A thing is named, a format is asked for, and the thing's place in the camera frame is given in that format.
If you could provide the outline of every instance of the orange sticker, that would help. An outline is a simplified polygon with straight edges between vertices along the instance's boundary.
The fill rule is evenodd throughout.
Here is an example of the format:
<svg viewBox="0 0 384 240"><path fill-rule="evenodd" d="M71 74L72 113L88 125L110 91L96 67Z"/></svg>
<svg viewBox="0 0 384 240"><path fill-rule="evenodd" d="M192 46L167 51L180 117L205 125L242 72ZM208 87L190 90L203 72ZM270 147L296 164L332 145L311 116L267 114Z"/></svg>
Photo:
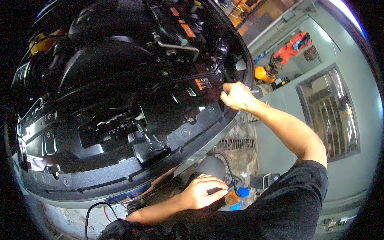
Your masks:
<svg viewBox="0 0 384 240"><path fill-rule="evenodd" d="M200 82L199 82L199 80L196 78L195 79L195 81L196 81L196 83L197 83L197 86L199 87L199 89L200 90L203 90L203 88L201 87L201 85L200 85Z"/></svg>
<svg viewBox="0 0 384 240"><path fill-rule="evenodd" d="M170 8L170 10L172 11L173 15L175 15L176 17L180 16L179 12L175 8Z"/></svg>
<svg viewBox="0 0 384 240"><path fill-rule="evenodd" d="M187 24L182 24L181 25L184 28L184 31L187 33L187 35L191 38L195 38L196 35L192 32L192 30L189 28Z"/></svg>

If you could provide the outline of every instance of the right hand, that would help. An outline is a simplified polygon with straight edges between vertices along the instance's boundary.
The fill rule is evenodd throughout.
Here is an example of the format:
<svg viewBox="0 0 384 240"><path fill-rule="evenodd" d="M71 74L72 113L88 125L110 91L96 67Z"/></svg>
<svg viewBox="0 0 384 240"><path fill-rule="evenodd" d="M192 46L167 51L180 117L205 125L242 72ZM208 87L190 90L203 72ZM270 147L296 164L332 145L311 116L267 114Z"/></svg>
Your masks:
<svg viewBox="0 0 384 240"><path fill-rule="evenodd" d="M233 110L247 110L248 106L255 104L255 100L257 102L249 88L241 82L224 83L220 98Z"/></svg>

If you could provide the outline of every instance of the black car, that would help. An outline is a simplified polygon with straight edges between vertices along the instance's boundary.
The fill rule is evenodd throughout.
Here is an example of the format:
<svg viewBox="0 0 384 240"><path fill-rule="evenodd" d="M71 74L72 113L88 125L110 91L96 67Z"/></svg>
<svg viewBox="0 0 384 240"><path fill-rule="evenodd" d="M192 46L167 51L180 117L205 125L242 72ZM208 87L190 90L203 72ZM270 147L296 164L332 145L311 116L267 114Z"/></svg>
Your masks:
<svg viewBox="0 0 384 240"><path fill-rule="evenodd" d="M246 45L211 0L50 1L28 34L11 87L13 166L59 207L132 199L187 168L239 116L223 83L253 82Z"/></svg>

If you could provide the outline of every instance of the black t-shirt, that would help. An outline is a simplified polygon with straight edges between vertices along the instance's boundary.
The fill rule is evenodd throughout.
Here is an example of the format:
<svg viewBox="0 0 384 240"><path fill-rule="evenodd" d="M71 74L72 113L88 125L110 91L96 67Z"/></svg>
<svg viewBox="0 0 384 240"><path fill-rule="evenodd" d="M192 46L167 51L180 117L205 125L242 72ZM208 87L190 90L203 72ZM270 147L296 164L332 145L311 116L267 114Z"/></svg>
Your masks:
<svg viewBox="0 0 384 240"><path fill-rule="evenodd" d="M156 226L116 220L99 239L311 239L327 189L325 167L305 160L245 210L185 211Z"/></svg>

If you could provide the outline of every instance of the concrete floor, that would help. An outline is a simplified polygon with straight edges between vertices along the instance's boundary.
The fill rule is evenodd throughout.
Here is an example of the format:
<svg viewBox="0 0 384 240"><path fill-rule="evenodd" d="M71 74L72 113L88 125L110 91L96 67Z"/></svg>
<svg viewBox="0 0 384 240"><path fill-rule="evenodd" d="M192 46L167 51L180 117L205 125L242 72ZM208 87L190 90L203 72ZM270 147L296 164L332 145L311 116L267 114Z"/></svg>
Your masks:
<svg viewBox="0 0 384 240"><path fill-rule="evenodd" d="M250 189L250 195L243 199L244 208L253 203L259 194L256 189L252 189L249 186L250 175L258 173L257 167L257 141L256 141L256 132L253 126L254 122L250 122L249 117L246 114L243 115L234 127L224 138L224 141L231 142L234 139L254 139L255 145L253 147L244 147L235 146L233 144L232 149L224 151L230 162L231 170L233 174L239 177L242 180L242 185L245 188ZM189 178L189 175L194 171L195 166L191 166L189 169L184 171L179 175L178 181L172 184L170 188L176 187L182 182L186 182ZM172 189L164 189L161 193L156 193L151 198L146 200L146 204L155 204L156 202L161 202L169 198L169 193ZM75 209L63 209L59 207L54 207L48 204L43 204L43 209L45 211L46 218L48 222L53 226L57 227L59 230L69 233L74 237L84 239L84 227L85 227L85 218L87 209L75 210ZM124 219L126 217L126 209L121 205L113 205L113 209L116 212L118 218ZM116 218L113 215L109 207L105 208L105 211L111 221L114 221ZM95 208L91 211L88 223L88 238L97 239L101 231L104 230L105 226L109 224L109 221L104 215L103 208Z"/></svg>

